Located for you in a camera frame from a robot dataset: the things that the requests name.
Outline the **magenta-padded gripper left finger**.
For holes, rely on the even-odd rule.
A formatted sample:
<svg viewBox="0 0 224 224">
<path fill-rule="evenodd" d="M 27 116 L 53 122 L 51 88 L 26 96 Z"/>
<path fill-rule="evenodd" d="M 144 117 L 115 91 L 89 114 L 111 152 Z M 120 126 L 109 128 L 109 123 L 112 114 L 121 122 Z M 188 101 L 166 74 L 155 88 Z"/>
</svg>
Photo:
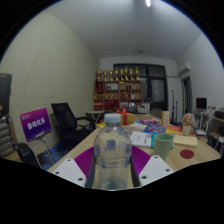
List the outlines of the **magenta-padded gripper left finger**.
<svg viewBox="0 0 224 224">
<path fill-rule="evenodd" d="M 53 174 L 78 186 L 92 188 L 95 176 L 94 148 L 87 149 L 76 158 L 66 158 Z"/>
</svg>

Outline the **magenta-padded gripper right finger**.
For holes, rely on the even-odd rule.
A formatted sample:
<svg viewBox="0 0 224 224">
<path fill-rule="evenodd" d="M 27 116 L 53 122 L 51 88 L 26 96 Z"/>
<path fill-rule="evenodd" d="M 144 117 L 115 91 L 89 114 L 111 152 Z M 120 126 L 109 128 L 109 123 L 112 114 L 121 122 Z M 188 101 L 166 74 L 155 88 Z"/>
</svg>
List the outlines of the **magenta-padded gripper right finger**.
<svg viewBox="0 0 224 224">
<path fill-rule="evenodd" d="M 173 173 L 158 155 L 150 156 L 140 148 L 132 147 L 131 177 L 134 187 L 143 187 Z"/>
</svg>

